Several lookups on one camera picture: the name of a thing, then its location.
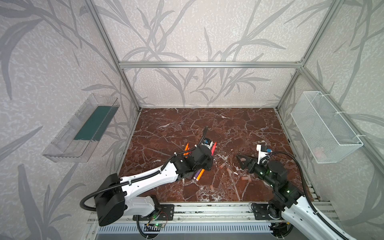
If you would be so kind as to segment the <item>orange marker group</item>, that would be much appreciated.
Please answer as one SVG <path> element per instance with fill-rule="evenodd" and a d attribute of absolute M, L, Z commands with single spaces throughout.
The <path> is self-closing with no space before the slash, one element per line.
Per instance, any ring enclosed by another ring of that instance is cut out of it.
<path fill-rule="evenodd" d="M 205 172 L 204 169 L 201 169 L 196 175 L 195 175 L 195 180 L 199 181 L 203 173 Z"/>

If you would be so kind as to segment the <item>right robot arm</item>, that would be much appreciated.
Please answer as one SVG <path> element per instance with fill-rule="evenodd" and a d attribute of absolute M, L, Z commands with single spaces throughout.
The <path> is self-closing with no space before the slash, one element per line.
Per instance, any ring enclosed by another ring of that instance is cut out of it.
<path fill-rule="evenodd" d="M 309 240 L 353 240 L 354 238 L 332 222 L 316 208 L 308 193 L 307 183 L 302 179 L 300 190 L 288 181 L 288 170 L 280 161 L 268 161 L 265 165 L 250 156 L 237 155 L 243 170 L 255 174 L 272 187 L 274 197 L 269 201 L 267 213 L 272 219 L 284 219 Z"/>

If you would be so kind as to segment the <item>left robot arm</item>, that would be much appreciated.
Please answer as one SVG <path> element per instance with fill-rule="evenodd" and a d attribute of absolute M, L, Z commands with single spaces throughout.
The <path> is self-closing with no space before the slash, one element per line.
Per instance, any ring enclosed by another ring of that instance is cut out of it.
<path fill-rule="evenodd" d="M 175 153 L 162 166 L 141 174 L 119 177 L 108 176 L 100 187 L 80 201 L 80 208 L 96 212 L 99 226 L 104 227 L 124 215 L 157 217 L 162 206 L 156 197 L 141 195 L 162 185 L 192 179 L 202 171 L 210 171 L 216 145 L 199 144 L 190 150 Z"/>

